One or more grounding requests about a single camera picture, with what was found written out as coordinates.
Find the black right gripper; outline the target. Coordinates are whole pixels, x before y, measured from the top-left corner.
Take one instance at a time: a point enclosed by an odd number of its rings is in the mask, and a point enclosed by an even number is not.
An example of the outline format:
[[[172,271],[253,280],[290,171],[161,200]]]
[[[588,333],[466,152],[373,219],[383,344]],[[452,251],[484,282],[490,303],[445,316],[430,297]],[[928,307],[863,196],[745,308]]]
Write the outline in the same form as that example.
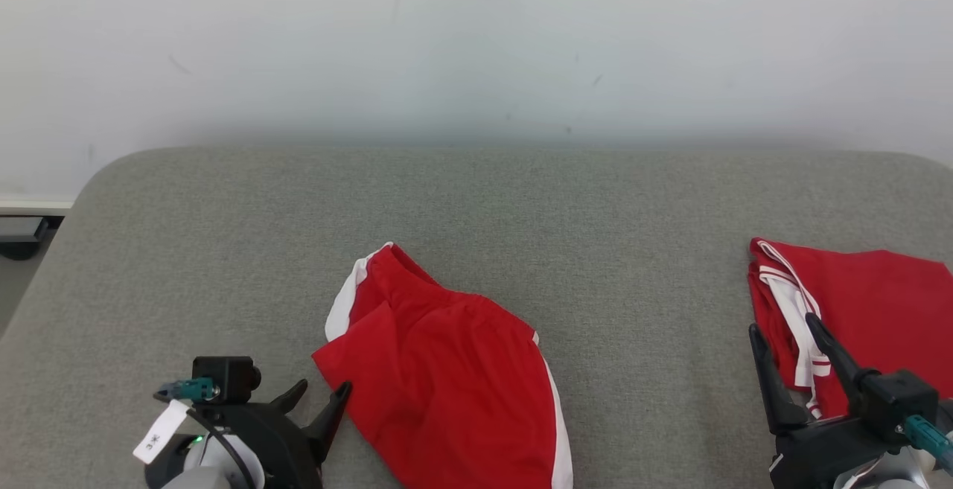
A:
[[[861,400],[871,368],[862,367],[816,313],[806,325],[848,400]],[[767,428],[775,435],[774,489],[918,489],[918,462],[908,444],[886,444],[857,415],[809,421],[793,401],[757,323],[748,328]]]

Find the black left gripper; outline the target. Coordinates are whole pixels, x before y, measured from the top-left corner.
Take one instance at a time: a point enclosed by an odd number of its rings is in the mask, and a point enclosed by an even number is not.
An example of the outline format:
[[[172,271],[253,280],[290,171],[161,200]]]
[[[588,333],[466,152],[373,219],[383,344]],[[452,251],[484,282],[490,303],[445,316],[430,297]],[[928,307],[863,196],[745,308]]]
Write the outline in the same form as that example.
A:
[[[325,489],[322,465],[353,391],[344,381],[304,429],[286,417],[307,391],[301,378],[269,403],[188,405],[171,443],[145,465],[147,489]]]

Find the red bulls 23 jersey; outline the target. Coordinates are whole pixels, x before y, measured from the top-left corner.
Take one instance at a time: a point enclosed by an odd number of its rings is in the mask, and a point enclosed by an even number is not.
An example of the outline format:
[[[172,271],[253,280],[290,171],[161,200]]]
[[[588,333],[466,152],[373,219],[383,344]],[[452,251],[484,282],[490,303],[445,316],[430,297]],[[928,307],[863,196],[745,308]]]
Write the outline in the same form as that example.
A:
[[[953,398],[953,273],[885,249],[840,254],[755,238],[748,271],[753,317],[787,389],[810,395],[814,418],[848,401],[806,325],[814,313],[859,365],[912,371]]]

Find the red shorts white side stripe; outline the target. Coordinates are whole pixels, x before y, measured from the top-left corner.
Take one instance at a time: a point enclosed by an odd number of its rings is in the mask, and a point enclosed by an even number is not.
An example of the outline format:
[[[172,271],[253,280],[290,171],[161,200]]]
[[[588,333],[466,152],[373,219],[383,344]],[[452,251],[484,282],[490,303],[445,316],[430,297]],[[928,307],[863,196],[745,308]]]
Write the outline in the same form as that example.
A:
[[[561,398],[533,327],[440,286],[392,242],[354,262],[313,353],[403,489],[573,489]]]

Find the grey metal stand base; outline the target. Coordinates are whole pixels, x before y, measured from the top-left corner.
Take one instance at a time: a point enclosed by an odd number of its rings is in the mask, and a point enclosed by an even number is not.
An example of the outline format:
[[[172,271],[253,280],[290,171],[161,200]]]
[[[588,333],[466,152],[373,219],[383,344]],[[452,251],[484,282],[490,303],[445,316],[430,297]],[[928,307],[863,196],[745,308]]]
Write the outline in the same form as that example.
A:
[[[45,217],[0,217],[0,245],[41,243],[47,230]]]

